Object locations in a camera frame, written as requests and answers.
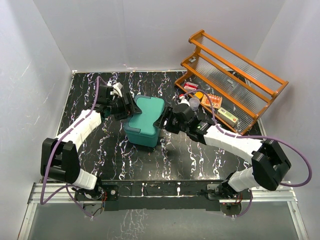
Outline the teal medicine kit box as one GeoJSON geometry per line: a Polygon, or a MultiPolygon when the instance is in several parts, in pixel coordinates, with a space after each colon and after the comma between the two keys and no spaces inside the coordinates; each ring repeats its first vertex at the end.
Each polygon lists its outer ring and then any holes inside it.
{"type": "Polygon", "coordinates": [[[160,129],[154,126],[165,108],[162,98],[136,95],[134,102],[141,110],[127,119],[124,132],[128,141],[135,145],[154,148],[157,145],[160,129]]]}

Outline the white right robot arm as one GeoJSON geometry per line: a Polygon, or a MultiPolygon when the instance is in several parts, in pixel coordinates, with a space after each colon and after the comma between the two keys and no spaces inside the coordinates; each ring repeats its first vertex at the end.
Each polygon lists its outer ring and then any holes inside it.
{"type": "Polygon", "coordinates": [[[167,106],[153,125],[174,134],[184,132],[194,142],[220,148],[251,164],[230,173],[211,191],[215,195],[233,199],[243,190],[255,187],[275,191],[292,166],[276,140],[231,133],[213,121],[200,120],[186,103],[167,106]]]}

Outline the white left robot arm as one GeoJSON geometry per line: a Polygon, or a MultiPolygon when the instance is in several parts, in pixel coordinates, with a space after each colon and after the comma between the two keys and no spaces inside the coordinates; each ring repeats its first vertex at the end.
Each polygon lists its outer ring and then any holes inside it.
{"type": "Polygon", "coordinates": [[[64,132],[43,141],[41,175],[45,180],[52,179],[85,189],[91,199],[99,199],[104,188],[97,183],[97,176],[81,168],[79,148],[109,116],[119,121],[141,113],[132,95],[129,92],[122,93],[119,84],[100,86],[89,108],[82,110],[64,132]]]}

